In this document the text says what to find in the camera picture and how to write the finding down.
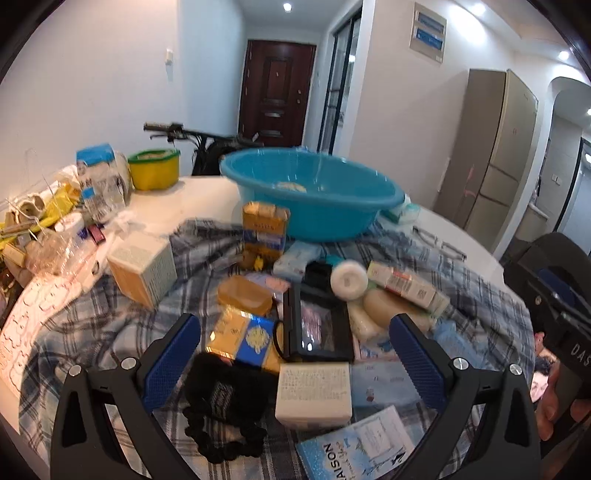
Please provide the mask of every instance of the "yellow container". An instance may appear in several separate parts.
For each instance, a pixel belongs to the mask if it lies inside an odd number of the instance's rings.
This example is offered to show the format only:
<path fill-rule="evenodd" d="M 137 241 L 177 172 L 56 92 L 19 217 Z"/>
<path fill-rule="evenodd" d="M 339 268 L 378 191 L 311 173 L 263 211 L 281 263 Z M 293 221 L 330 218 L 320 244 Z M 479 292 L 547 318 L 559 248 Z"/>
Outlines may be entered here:
<path fill-rule="evenodd" d="M 179 150 L 145 150 L 131 157 L 129 170 L 137 190 L 165 190 L 178 182 Z"/>

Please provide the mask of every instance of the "white soap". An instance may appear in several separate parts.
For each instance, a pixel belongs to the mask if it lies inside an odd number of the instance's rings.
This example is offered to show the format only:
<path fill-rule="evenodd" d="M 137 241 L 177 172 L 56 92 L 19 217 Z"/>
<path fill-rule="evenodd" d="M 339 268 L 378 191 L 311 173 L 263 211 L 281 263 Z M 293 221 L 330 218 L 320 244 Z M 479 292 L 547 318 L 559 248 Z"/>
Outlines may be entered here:
<path fill-rule="evenodd" d="M 349 364 L 282 364 L 275 417 L 285 427 L 342 427 L 353 415 Z"/>
<path fill-rule="evenodd" d="M 367 271 L 360 263 L 346 260 L 334 267 L 330 276 L 330 288 L 343 301 L 360 299 L 368 289 Z"/>

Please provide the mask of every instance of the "door frame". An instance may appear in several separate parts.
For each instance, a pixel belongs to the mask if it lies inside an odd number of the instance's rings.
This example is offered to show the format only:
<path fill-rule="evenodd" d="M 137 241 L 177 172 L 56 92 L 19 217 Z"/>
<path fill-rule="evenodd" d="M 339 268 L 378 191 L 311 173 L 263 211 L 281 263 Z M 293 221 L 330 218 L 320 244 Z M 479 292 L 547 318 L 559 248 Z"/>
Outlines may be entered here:
<path fill-rule="evenodd" d="M 307 122 L 307 114 L 308 108 L 310 106 L 310 96 L 312 90 L 312 75 L 314 73 L 314 66 L 316 65 L 317 61 L 317 53 L 318 53 L 318 46 L 314 45 L 313 43 L 303 43 L 303 42 L 295 42 L 295 41 L 283 41 L 283 40 L 260 40 L 257 38 L 249 38 L 246 44 L 246 55 L 244 57 L 244 68 L 242 72 L 242 86 L 241 86 L 241 94 L 240 94 L 240 106 L 238 108 L 238 134 L 244 135 L 244 122 L 242 122 L 242 109 L 244 108 L 245 104 L 245 97 L 246 97 L 246 81 L 249 79 L 249 69 L 248 69 L 248 62 L 252 60 L 252 43 L 253 42 L 261 42 L 261 43 L 275 43 L 280 45 L 298 45 L 298 46 L 306 46 L 312 47 L 312 63 L 310 65 L 310 71 L 308 73 L 308 82 L 306 84 L 306 108 L 304 110 L 304 126 L 302 129 L 302 139 L 300 143 L 303 142 L 304 134 L 306 133 L 306 122 Z"/>
<path fill-rule="evenodd" d="M 316 148 L 317 152 L 320 152 L 320 150 L 322 148 L 322 139 L 324 136 L 324 128 L 326 126 L 326 116 L 328 113 L 330 94 L 338 91 L 339 98 L 338 98 L 337 104 L 336 104 L 335 124 L 333 125 L 333 131 L 330 136 L 329 154 L 332 155 L 333 151 L 335 150 L 336 133 L 337 133 L 337 130 L 339 129 L 340 110 L 343 107 L 343 97 L 345 95 L 347 74 L 349 73 L 349 65 L 350 64 L 347 63 L 347 59 L 349 58 L 349 55 L 351 54 L 351 45 L 353 44 L 353 32 L 355 29 L 355 22 L 357 20 L 361 19 L 362 14 L 363 14 L 363 8 L 360 8 L 353 15 L 351 15 L 341 27 L 339 27 L 333 33 L 333 38 L 334 38 L 335 44 L 333 46 L 333 54 L 332 54 L 332 59 L 330 61 L 329 81 L 328 81 L 328 84 L 326 85 L 326 97 L 324 99 L 324 110 L 322 112 L 322 122 L 320 124 L 320 135 L 318 137 L 318 147 Z M 342 75 L 342 78 L 340 81 L 339 90 L 331 90 L 330 85 L 332 83 L 333 74 L 335 72 L 335 60 L 336 60 L 337 46 L 339 45 L 339 35 L 347 28 L 349 29 L 349 37 L 347 39 L 347 48 L 345 50 L 345 68 L 343 68 L 343 75 Z"/>
<path fill-rule="evenodd" d="M 583 137 L 581 137 L 581 143 L 579 145 L 579 156 L 577 157 L 577 166 L 574 168 L 573 179 L 570 182 L 569 194 L 566 196 L 566 200 L 564 201 L 562 211 L 560 212 L 560 215 L 558 216 L 558 220 L 556 220 L 556 225 L 554 225 L 554 229 L 553 229 L 554 232 L 557 232 L 558 229 L 560 228 L 560 224 L 562 223 L 562 220 L 564 219 L 564 216 L 566 214 L 566 210 L 569 209 L 569 204 L 570 204 L 570 201 L 573 196 L 574 187 L 577 183 L 577 178 L 579 176 L 579 171 L 581 169 L 581 160 L 583 158 L 583 150 L 584 150 L 585 145 L 587 147 L 591 148 L 591 143 L 588 142 L 587 140 L 585 140 Z"/>

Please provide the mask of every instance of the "glasses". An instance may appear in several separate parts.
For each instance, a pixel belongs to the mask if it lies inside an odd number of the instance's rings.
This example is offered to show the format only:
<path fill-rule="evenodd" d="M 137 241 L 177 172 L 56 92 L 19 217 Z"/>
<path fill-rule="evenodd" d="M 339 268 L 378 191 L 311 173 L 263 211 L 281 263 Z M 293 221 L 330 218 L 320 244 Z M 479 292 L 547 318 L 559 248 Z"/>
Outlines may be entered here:
<path fill-rule="evenodd" d="M 430 232 L 423 230 L 422 228 L 413 227 L 413 234 L 419 237 L 423 242 L 425 242 L 428 246 L 437 248 L 443 255 L 447 258 L 451 258 L 453 260 L 459 260 L 460 262 L 465 262 L 468 258 L 467 255 L 458 250 L 453 245 L 448 244 L 447 242 L 441 242 L 439 245 L 439 239 Z"/>

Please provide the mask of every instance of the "hand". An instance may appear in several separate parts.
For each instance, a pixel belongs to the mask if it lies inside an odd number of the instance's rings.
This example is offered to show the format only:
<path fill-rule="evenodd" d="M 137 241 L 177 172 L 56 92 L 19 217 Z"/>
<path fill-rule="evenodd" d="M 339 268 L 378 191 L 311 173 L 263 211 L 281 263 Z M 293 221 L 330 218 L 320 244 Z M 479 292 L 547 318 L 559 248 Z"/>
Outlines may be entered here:
<path fill-rule="evenodd" d="M 538 424 L 538 432 L 540 439 L 543 441 L 550 440 L 554 433 L 554 422 L 558 412 L 558 397 L 554 388 L 560 375 L 560 362 L 556 362 L 550 371 L 548 378 L 548 388 L 544 396 L 540 400 L 537 410 L 535 411 L 535 419 Z M 591 412 L 591 400 L 575 400 L 570 406 L 570 415 L 576 422 L 582 421 L 587 414 Z"/>

